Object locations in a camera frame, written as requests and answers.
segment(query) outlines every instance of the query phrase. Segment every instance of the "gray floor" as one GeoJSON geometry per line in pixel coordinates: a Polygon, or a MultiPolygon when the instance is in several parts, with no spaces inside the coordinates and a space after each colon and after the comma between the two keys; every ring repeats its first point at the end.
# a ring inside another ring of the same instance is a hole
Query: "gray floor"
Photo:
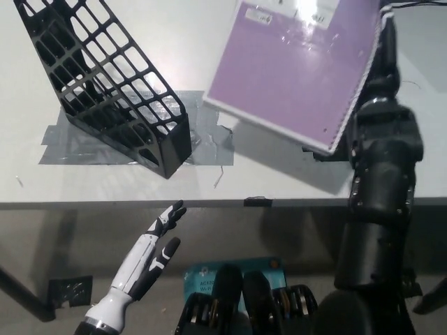
{"type": "MultiPolygon", "coordinates": [[[[3,211],[0,264],[40,296],[49,278],[94,276],[93,302],[138,235],[160,212],[3,211]]],[[[194,263],[266,255],[282,257],[289,284],[306,283],[318,300],[332,289],[343,209],[191,209],[170,237],[182,239],[153,290],[129,309],[125,334],[171,334],[183,307],[182,272],[194,263]]],[[[427,292],[447,274],[447,208],[415,210],[406,263],[427,292]]],[[[410,299],[409,305],[417,299],[410,299]]],[[[63,308],[42,324],[0,294],[0,334],[72,334],[87,307],[63,308]]],[[[442,334],[447,308],[412,315],[419,334],[442,334]]]]}

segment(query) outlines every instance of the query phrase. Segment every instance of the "teal box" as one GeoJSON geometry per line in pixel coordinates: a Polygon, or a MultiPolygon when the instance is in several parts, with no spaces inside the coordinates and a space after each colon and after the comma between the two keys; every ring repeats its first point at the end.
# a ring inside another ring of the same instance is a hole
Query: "teal box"
{"type": "MultiPolygon", "coordinates": [[[[225,262],[208,262],[192,266],[184,273],[184,300],[192,293],[199,292],[210,295],[216,272],[224,264],[237,265],[242,275],[250,271],[261,271],[270,282],[270,287],[286,287],[286,277],[282,261],[279,258],[254,258],[250,260],[231,260],[225,262]]],[[[245,312],[244,297],[241,294],[239,311],[245,312]]]]}

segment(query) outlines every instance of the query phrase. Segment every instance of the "black wire file holder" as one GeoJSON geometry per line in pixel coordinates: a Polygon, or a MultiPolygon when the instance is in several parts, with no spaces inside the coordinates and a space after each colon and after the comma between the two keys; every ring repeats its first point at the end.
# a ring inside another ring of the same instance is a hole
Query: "black wire file holder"
{"type": "Polygon", "coordinates": [[[191,155],[185,106],[104,0],[14,0],[68,120],[169,178],[191,155]]]}

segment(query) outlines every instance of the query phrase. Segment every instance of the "cable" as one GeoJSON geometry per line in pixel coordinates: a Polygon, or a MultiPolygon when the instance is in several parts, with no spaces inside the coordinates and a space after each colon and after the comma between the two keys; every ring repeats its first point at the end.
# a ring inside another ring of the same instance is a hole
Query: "cable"
{"type": "Polygon", "coordinates": [[[401,9],[401,8],[409,8],[409,7],[416,7],[416,6],[447,6],[447,2],[435,1],[435,0],[420,0],[420,1],[404,3],[402,5],[393,5],[393,8],[401,9]]]}

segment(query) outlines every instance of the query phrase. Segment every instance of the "white robotic hand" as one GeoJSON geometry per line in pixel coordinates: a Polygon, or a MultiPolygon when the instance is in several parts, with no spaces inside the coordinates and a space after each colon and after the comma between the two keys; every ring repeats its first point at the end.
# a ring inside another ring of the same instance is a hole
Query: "white robotic hand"
{"type": "Polygon", "coordinates": [[[186,208],[180,200],[165,210],[140,236],[119,268],[108,294],[89,309],[75,335],[122,333],[127,306],[143,298],[180,245],[180,240],[174,237],[152,258],[157,241],[175,228],[185,213],[186,208]]]}

